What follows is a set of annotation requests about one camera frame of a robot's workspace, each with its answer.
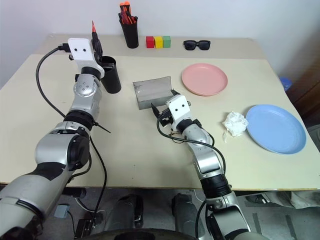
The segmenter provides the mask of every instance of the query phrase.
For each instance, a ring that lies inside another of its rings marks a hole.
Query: white tissue
[[[249,123],[247,119],[245,119],[245,116],[238,112],[232,111],[226,116],[223,124],[226,128],[226,131],[223,134],[222,139],[225,143],[227,143],[227,132],[230,132],[233,137],[241,136],[247,129]]]

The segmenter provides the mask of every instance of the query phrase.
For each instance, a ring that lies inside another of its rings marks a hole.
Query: black cable
[[[170,135],[168,135],[168,134],[165,134],[164,132],[161,131],[160,125],[159,125],[159,123],[160,123],[160,118],[161,118],[161,117],[162,117],[162,116],[160,115],[160,116],[158,117],[158,119],[156,120],[156,129],[158,130],[158,132],[159,132],[162,136],[164,136],[164,137],[166,137],[166,138],[168,138],[168,139],[172,139],[172,140],[183,141],[183,142],[192,143],[192,144],[204,145],[204,146],[206,146],[206,147],[208,147],[208,148],[213,149],[214,151],[216,151],[216,152],[220,155],[220,157],[221,157],[221,159],[222,159],[222,163],[223,163],[223,171],[224,171],[224,173],[226,173],[226,160],[225,160],[225,157],[223,156],[223,154],[222,154],[216,147],[214,147],[214,146],[212,146],[212,145],[210,145],[210,144],[207,144],[207,143],[205,143],[205,142],[194,141],[194,140],[189,140],[189,139],[174,137],[174,136],[170,136]]]
[[[95,218],[96,215],[97,215],[97,211],[98,211],[98,208],[99,208],[100,201],[101,201],[102,196],[103,196],[103,194],[104,194],[104,191],[105,191],[105,189],[106,189],[108,175],[107,175],[107,169],[106,169],[105,163],[104,163],[104,161],[103,161],[103,159],[102,159],[102,157],[101,157],[98,149],[96,148],[96,146],[95,146],[95,144],[94,144],[91,136],[90,136],[90,142],[91,142],[92,147],[93,147],[93,149],[95,150],[96,154],[98,155],[98,158],[99,158],[99,160],[100,160],[100,163],[101,163],[101,165],[102,165],[103,172],[104,172],[103,186],[102,186],[102,189],[101,189],[101,192],[100,192],[100,196],[99,196],[99,198],[98,198],[98,201],[96,202],[95,209],[94,209],[94,213],[93,213],[93,216],[92,216],[92,221],[91,221],[91,226],[92,226],[92,224],[93,224],[93,222],[94,222],[94,218]]]
[[[173,135],[175,135],[175,134],[180,134],[180,132],[174,132],[173,130],[172,130],[172,132],[169,134],[169,136],[173,136]],[[173,140],[173,139],[171,139],[172,140],[172,142],[174,142],[175,144],[183,144],[184,143],[184,141],[175,141],[175,140]]]
[[[70,183],[71,180],[74,179],[75,177],[81,176],[81,175],[86,174],[87,172],[89,172],[90,169],[91,169],[91,165],[92,165],[92,158],[91,158],[91,154],[90,154],[90,152],[89,152],[89,165],[88,165],[88,167],[86,168],[86,170],[84,170],[84,171],[82,171],[82,172],[79,172],[79,173],[76,173],[76,174],[73,174],[73,175],[69,178],[68,183]]]
[[[206,229],[208,229],[208,232],[211,236],[211,231],[210,231],[210,226],[209,226],[209,222],[208,222],[208,211],[209,211],[209,206],[208,204],[205,205],[205,214],[204,214],[204,218],[205,218],[205,225],[206,225]]]
[[[66,115],[64,115],[62,113],[62,111],[60,111],[55,105],[53,105],[49,99],[46,97],[44,91],[42,91],[41,85],[40,85],[40,81],[39,81],[39,70],[40,67],[42,65],[42,63],[46,60],[47,57],[49,57],[50,55],[54,54],[56,51],[59,51],[59,48],[56,47],[54,49],[52,49],[50,52],[48,52],[46,55],[44,55],[41,60],[39,61],[38,65],[36,66],[36,70],[35,70],[35,80],[36,80],[36,84],[38,86],[39,92],[41,93],[41,96],[44,98],[44,100],[54,109],[56,110],[63,118],[66,117]]]
[[[106,128],[104,128],[103,126],[101,126],[101,125],[100,125],[99,123],[97,123],[97,122],[95,122],[94,125],[97,126],[97,127],[99,127],[99,128],[101,128],[101,129],[103,129],[103,130],[105,130],[105,131],[108,132],[108,133],[111,133],[109,130],[107,130]]]
[[[206,204],[206,201],[203,201],[203,203],[201,204],[199,210],[198,210],[198,213],[196,214],[196,219],[195,219],[195,238],[196,239],[199,239],[199,219],[200,219],[200,213],[202,211],[202,209],[204,208]]]
[[[209,133],[209,132],[207,132],[208,134],[209,134],[209,136],[210,136],[210,138],[212,139],[212,144],[211,144],[211,146],[214,146],[215,145],[215,138]]]
[[[67,213],[70,215],[71,220],[72,220],[73,234],[76,235],[74,216],[72,216],[71,212],[69,212],[69,211],[67,211]]]

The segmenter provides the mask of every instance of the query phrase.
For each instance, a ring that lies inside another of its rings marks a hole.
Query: yellow block
[[[164,41],[162,39],[162,36],[154,37],[154,45],[156,49],[162,49],[164,47]]]

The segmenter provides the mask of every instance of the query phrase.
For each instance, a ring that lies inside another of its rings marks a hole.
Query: black cup
[[[133,24],[122,24],[120,22],[126,45],[130,49],[135,49],[139,46],[137,23],[138,21]]]
[[[121,90],[116,60],[110,56],[102,56],[101,66],[104,69],[104,77],[101,82],[105,90],[110,94],[116,94]]]

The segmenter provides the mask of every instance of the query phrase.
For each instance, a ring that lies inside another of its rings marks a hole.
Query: blue plate
[[[278,154],[295,154],[306,145],[306,132],[291,113],[274,105],[256,105],[247,112],[247,130],[261,147]]]

